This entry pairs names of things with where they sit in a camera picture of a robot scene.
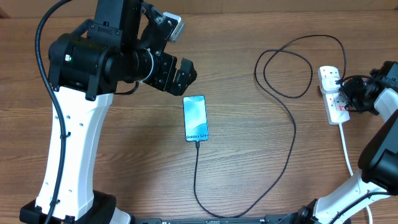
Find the Samsung Galaxy smartphone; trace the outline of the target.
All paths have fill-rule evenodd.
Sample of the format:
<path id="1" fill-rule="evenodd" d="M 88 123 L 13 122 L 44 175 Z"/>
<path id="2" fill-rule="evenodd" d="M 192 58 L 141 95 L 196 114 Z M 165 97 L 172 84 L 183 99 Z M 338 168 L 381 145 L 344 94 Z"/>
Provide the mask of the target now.
<path id="1" fill-rule="evenodd" d="M 209 131 L 205 97 L 203 95 L 184 97 L 183 115 L 186 141 L 207 141 Z"/>

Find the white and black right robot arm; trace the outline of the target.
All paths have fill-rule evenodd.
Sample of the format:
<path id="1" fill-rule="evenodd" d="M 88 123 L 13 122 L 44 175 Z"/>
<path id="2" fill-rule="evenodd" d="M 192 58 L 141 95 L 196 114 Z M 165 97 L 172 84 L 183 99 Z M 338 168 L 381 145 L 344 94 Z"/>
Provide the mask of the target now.
<path id="1" fill-rule="evenodd" d="M 378 200 L 397 195 L 397 62 L 386 61 L 369 76 L 340 77 L 337 69 L 318 69 L 328 122 L 341 126 L 350 112 L 370 112 L 384 124 L 363 149 L 358 171 L 331 194 L 299 211 L 266 223 L 350 223 Z"/>

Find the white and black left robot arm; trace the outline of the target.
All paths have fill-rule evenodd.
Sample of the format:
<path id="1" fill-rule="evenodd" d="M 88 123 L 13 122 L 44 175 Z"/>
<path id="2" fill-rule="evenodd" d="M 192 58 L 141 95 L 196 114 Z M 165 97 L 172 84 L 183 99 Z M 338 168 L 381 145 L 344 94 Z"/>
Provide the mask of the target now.
<path id="1" fill-rule="evenodd" d="M 20 210 L 23 223 L 134 223 L 116 197 L 93 188 L 99 138 L 119 82 L 145 83 L 175 96 L 197 72 L 190 60 L 165 53 L 185 28 L 183 19 L 144 1 L 99 1 L 93 19 L 62 34 L 44 67 L 40 39 L 57 2 L 41 18 L 35 56 L 53 106 L 45 177 L 37 198 Z"/>

